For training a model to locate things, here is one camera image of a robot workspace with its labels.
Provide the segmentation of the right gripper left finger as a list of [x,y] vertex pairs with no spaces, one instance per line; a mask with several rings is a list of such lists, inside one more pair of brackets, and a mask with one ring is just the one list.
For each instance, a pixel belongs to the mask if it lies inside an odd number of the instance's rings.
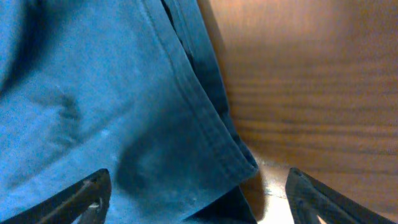
[[109,171],[99,169],[2,224],[104,224],[110,197]]

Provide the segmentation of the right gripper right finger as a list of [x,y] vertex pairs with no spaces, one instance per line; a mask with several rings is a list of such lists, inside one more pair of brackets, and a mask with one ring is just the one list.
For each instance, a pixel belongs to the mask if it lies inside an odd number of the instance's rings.
[[395,224],[292,167],[285,192],[295,224]]

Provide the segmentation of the dark blue denim shorts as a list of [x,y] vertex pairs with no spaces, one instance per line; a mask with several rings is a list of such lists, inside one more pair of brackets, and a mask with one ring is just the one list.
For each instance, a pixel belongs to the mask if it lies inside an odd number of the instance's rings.
[[254,223],[198,3],[1,2],[1,219],[109,170],[107,223]]

